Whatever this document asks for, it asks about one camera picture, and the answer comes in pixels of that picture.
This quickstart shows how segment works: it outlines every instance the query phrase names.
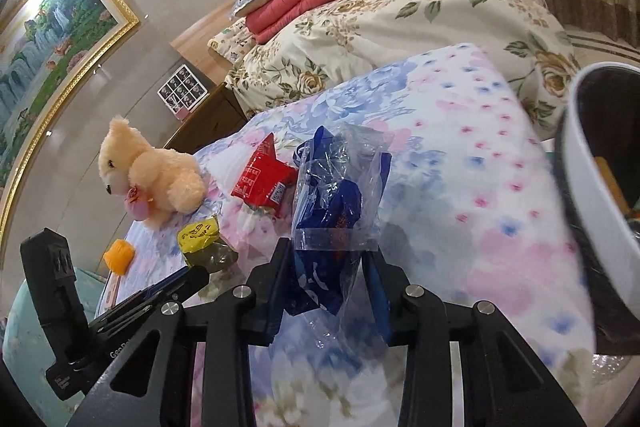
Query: snack bag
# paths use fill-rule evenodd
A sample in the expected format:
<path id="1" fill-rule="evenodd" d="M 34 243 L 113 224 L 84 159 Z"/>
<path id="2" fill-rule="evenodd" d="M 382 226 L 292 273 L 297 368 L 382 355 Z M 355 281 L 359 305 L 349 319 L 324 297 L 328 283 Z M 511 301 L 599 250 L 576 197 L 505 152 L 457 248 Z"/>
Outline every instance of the snack bag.
<path id="1" fill-rule="evenodd" d="M 334 315 L 353 285 L 360 253 L 377 248 L 387 147 L 383 134 L 369 128 L 344 125 L 334 136 L 319 127 L 294 158 L 300 165 L 291 230 L 296 277 L 315 307 Z"/>
<path id="2" fill-rule="evenodd" d="M 228 268 L 238 260 L 238 252 L 220 239 L 216 216 L 180 230 L 178 246 L 188 266 L 204 266 L 209 273 Z"/>
<path id="3" fill-rule="evenodd" d="M 282 204 L 287 185 L 292 185 L 297 171 L 276 158 L 273 133 L 258 145 L 242 171 L 232 196 L 237 196 L 252 208 L 273 208 Z"/>

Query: photo frame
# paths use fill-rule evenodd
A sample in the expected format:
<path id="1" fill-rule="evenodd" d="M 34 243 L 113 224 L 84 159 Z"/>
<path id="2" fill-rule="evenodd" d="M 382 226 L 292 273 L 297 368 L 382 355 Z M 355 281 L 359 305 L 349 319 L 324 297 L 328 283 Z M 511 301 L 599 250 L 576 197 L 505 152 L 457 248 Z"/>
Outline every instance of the photo frame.
<path id="1" fill-rule="evenodd" d="M 98 60 L 140 23 L 124 0 L 24 0 L 0 21 L 0 267 L 30 160 Z"/>
<path id="2" fill-rule="evenodd" d="M 164 105 L 179 120 L 192 112 L 208 94 L 207 88 L 186 64 L 175 70 L 158 89 L 158 96 Z"/>

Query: wooden headboard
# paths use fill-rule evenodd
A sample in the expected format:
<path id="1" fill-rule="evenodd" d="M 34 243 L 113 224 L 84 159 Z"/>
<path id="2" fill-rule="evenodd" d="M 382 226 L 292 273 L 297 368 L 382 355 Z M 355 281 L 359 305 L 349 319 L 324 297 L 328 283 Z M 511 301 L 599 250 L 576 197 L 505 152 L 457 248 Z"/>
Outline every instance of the wooden headboard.
<path id="1" fill-rule="evenodd" d="M 229 12 L 235 1 L 224 1 L 170 42 L 180 55 L 206 74 L 217 86 L 225 81 L 232 64 L 207 44 L 209 39 L 231 24 Z"/>

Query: stuffed toy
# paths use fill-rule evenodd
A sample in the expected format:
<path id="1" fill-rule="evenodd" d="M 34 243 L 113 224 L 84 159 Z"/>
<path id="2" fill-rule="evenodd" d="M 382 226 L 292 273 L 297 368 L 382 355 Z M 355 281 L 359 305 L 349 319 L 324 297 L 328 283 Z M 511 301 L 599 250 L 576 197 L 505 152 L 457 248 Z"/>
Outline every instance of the stuffed toy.
<path id="1" fill-rule="evenodd" d="M 151 147 L 120 116 L 109 124 L 98 169 L 107 192 L 126 196 L 128 210 L 150 229 L 158 229 L 176 211 L 196 211 L 207 190 L 200 166 L 190 154 Z"/>

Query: black clamp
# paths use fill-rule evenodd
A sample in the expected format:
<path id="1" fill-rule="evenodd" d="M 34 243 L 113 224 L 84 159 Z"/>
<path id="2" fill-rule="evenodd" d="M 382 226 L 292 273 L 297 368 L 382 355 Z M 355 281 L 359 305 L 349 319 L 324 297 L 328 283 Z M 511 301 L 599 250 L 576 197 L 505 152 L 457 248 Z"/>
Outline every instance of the black clamp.
<path id="1" fill-rule="evenodd" d="M 299 310 L 293 250 L 281 239 L 271 262 L 215 301 L 185 309 L 167 301 L 140 325 L 89 391 L 68 427 L 187 427 L 196 343 L 206 342 L 203 427 L 255 427 L 248 346 L 268 346 L 285 309 Z M 374 317 L 389 346 L 408 346 L 398 425 L 450 427 L 449 343 L 460 344 L 468 427 L 584 427 L 580 414 L 495 305 L 443 303 L 409 284 L 378 252 L 362 254 Z"/>
<path id="2" fill-rule="evenodd" d="M 155 309 L 167 301 L 183 302 L 209 283 L 205 268 L 185 267 L 89 323 L 65 237 L 44 229 L 22 242 L 20 255 L 38 320 L 56 357 L 46 378 L 60 400 L 89 393 Z"/>

